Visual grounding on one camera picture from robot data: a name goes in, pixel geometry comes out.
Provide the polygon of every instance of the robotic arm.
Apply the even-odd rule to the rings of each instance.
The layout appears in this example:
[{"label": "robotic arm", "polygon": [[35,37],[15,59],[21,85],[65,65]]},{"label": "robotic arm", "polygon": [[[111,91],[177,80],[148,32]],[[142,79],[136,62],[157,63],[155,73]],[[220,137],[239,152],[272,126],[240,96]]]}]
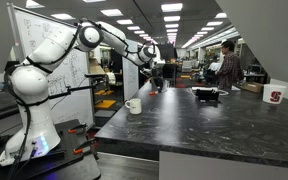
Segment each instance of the robotic arm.
[{"label": "robotic arm", "polygon": [[5,151],[0,155],[2,166],[45,156],[59,144],[60,137],[51,116],[46,77],[73,48],[88,52],[103,42],[137,66],[150,63],[151,70],[146,72],[153,76],[153,91],[162,91],[161,69],[165,62],[160,58],[158,47],[144,45],[139,52],[129,52],[125,39],[122,31],[107,23],[83,19],[76,32],[67,28],[58,29],[21,66],[5,73],[5,83],[9,84],[11,94],[18,100],[23,128],[7,142]]}]

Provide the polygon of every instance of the mug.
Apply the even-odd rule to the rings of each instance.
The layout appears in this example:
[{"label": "mug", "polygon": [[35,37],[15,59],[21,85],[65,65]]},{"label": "mug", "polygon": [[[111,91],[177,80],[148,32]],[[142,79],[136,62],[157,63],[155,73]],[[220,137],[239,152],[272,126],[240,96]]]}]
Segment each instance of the mug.
[{"label": "mug", "polygon": [[131,114],[140,114],[142,112],[141,99],[134,98],[129,101],[126,101],[125,106],[130,109]]}]

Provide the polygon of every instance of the man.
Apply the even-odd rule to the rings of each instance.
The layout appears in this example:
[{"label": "man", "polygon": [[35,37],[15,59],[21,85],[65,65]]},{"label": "man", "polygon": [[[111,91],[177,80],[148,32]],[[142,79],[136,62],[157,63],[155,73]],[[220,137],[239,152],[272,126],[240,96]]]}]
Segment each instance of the man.
[{"label": "man", "polygon": [[224,61],[221,69],[216,72],[219,77],[219,89],[231,90],[233,83],[243,79],[243,71],[239,57],[234,54],[234,43],[232,41],[225,41],[222,43],[222,53]]}]

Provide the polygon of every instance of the gray countertop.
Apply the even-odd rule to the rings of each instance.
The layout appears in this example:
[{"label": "gray countertop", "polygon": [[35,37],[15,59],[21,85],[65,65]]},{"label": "gray countertop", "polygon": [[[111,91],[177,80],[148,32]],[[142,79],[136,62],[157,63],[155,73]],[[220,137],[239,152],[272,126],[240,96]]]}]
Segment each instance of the gray countertop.
[{"label": "gray countertop", "polygon": [[161,151],[288,167],[288,100],[262,101],[261,94],[232,91],[219,104],[200,103],[189,89],[149,96],[150,84],[135,97],[143,112],[123,106],[96,134]]}]

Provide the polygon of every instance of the red sign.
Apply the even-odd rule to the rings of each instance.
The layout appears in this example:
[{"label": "red sign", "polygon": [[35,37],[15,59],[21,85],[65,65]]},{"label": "red sign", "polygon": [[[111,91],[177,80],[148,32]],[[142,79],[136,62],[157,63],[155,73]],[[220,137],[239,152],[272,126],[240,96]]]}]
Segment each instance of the red sign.
[{"label": "red sign", "polygon": [[271,102],[279,102],[281,99],[281,95],[282,95],[281,92],[273,91],[271,93]]}]

